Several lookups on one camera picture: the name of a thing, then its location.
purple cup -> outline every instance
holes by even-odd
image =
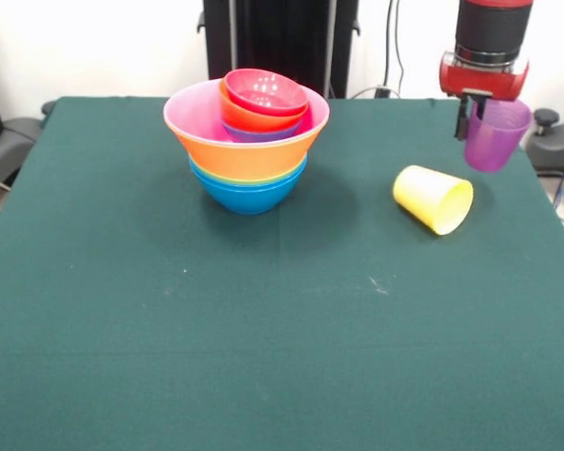
[[[464,158],[481,172],[497,172],[518,148],[532,120],[521,101],[487,101],[483,119],[474,103],[470,111]]]
[[[237,143],[267,143],[270,141],[277,141],[279,139],[290,138],[295,135],[301,125],[301,121],[299,120],[299,122],[287,129],[266,133],[246,132],[244,130],[235,129],[234,127],[227,125],[223,120],[222,124],[224,125],[227,134],[229,134],[232,140]]]

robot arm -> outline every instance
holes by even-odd
[[[441,61],[441,89],[461,100],[456,137],[467,132],[468,98],[515,101],[528,73],[520,57],[533,0],[461,0],[456,45]]]

metal pole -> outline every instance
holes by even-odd
[[[238,68],[238,48],[237,48],[238,29],[236,26],[236,0],[228,0],[228,4],[229,4],[229,54],[231,56],[232,68],[237,69]]]
[[[337,0],[328,4],[328,36],[326,38],[326,60],[323,80],[323,96],[328,99],[330,93],[330,74],[332,73],[332,54],[335,46],[335,25],[337,23]]]

stacked bowls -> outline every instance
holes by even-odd
[[[184,88],[165,104],[164,121],[207,193],[229,210],[258,214],[297,183],[330,108],[315,91],[272,72],[256,70],[267,72],[266,86],[248,85],[250,78],[236,75],[246,71]]]

purple bowl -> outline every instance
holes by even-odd
[[[227,134],[229,134],[229,136],[237,143],[266,143],[268,141],[290,138],[297,132],[297,130],[299,130],[301,121],[287,129],[267,133],[245,132],[244,130],[235,129],[234,127],[227,125],[224,121],[222,121],[222,124],[224,125]]]

